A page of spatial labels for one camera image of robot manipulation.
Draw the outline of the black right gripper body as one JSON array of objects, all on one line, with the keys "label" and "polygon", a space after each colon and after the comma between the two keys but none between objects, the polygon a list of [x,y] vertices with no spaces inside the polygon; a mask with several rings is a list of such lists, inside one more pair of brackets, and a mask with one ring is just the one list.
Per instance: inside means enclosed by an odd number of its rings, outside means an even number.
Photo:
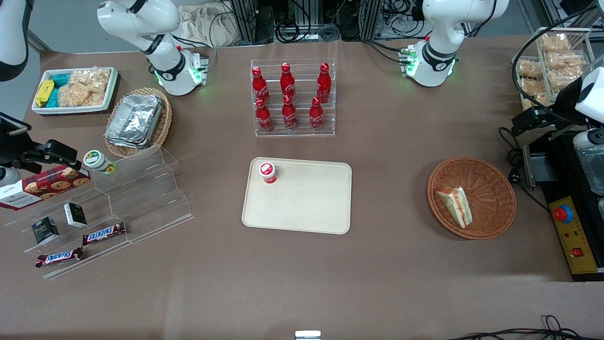
[{"label": "black right gripper body", "polygon": [[39,174],[39,164],[28,163],[21,160],[21,156],[28,151],[36,151],[38,142],[33,141],[27,133],[9,136],[1,134],[0,137],[0,165],[6,168],[26,170]]}]

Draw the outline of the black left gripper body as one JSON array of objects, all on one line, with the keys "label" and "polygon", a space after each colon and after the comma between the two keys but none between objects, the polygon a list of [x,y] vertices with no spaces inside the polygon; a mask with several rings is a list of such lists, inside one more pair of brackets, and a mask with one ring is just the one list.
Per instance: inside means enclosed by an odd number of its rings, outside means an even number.
[{"label": "black left gripper body", "polygon": [[587,117],[575,108],[590,93],[590,85],[585,89],[582,86],[583,79],[579,77],[559,92],[555,101],[555,126],[587,125]]}]

